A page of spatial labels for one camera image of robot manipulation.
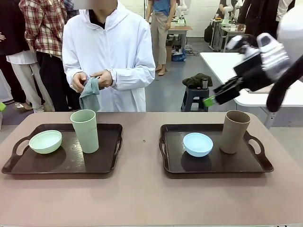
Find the person's left hand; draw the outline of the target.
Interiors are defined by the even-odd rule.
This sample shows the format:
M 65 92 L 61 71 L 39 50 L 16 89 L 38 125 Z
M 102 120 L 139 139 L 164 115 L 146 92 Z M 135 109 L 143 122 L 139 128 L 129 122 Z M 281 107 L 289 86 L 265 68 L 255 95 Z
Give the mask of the person's left hand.
M 96 73 L 93 73 L 91 77 L 95 77 L 98 79 L 98 87 L 99 90 L 110 87 L 113 85 L 113 79 L 110 71 L 102 70 Z

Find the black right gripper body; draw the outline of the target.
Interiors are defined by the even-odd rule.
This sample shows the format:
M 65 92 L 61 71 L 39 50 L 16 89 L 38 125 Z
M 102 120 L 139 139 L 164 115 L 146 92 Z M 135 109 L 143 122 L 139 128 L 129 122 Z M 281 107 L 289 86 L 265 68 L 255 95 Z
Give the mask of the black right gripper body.
M 262 69 L 260 53 L 244 59 L 233 69 L 238 77 L 240 90 L 248 88 L 257 91 L 274 83 Z

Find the person's right hand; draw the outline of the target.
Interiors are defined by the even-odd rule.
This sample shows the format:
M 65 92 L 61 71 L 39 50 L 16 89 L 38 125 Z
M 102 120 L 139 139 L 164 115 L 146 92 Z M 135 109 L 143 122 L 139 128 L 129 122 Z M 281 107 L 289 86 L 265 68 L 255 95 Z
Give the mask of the person's right hand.
M 78 72 L 72 77 L 71 87 L 78 93 L 84 90 L 84 86 L 88 80 L 85 72 Z

